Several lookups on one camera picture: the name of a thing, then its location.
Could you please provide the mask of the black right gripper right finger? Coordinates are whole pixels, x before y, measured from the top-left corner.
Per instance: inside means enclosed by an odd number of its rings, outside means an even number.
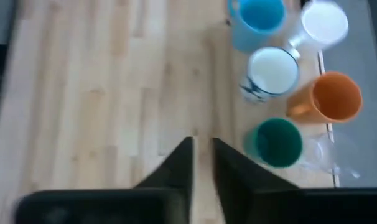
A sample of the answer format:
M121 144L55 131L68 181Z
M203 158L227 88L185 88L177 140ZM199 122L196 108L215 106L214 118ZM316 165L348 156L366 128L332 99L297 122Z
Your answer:
M297 212L285 195L298 186L261 167L219 138L213 138L214 180L227 223L295 223Z

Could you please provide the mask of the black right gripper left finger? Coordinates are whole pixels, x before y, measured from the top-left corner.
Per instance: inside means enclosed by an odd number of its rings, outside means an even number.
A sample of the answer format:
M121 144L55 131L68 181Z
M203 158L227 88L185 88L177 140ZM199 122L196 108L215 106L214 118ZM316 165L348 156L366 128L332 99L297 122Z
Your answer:
M193 138L184 138L135 188L149 193L138 209L140 223L190 223Z

